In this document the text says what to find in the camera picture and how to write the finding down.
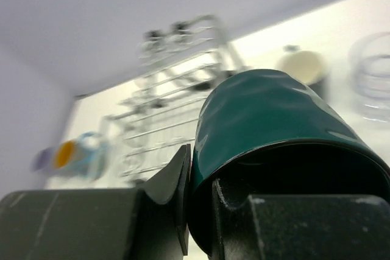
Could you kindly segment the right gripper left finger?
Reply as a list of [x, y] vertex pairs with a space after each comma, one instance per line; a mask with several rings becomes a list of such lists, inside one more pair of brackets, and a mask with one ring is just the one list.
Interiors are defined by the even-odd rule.
[[2, 259], [183, 259], [191, 147], [134, 188], [18, 191], [1, 200]]

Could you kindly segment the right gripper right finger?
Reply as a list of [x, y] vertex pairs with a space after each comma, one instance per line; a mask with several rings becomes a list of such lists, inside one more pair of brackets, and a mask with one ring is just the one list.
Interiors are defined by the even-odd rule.
[[263, 195], [212, 184], [213, 259], [388, 259], [389, 203], [374, 195]]

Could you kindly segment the light blue ceramic mug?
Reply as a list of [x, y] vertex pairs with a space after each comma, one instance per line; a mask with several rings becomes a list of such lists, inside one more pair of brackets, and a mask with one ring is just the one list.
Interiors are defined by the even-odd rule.
[[100, 133], [83, 133], [58, 146], [52, 166], [62, 175], [95, 181], [106, 170], [108, 147], [108, 141]]

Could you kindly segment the dark green mug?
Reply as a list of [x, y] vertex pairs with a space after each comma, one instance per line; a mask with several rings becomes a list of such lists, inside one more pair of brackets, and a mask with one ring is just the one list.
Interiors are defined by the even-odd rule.
[[218, 179], [251, 194], [362, 194], [389, 203], [388, 165], [313, 90], [271, 69], [228, 78], [200, 111], [188, 226], [211, 259]]

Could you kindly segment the lavender plastic cup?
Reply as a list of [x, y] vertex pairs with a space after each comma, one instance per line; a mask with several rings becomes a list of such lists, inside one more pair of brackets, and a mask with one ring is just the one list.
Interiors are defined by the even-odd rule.
[[32, 172], [52, 172], [53, 167], [53, 158], [54, 158], [54, 148], [47, 147], [39, 151], [33, 158], [31, 164]]

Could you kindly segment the grey blue mug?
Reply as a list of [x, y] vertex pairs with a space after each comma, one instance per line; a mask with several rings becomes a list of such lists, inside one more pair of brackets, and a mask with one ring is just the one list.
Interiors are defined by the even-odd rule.
[[330, 69], [323, 55], [296, 45], [286, 45], [283, 50], [277, 69], [306, 84], [327, 102]]

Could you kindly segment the clear glass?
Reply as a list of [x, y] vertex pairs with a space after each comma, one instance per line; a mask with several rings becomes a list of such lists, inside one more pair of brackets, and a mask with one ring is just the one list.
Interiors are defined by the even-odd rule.
[[389, 122], [389, 32], [366, 35], [348, 52], [353, 107], [363, 118]]

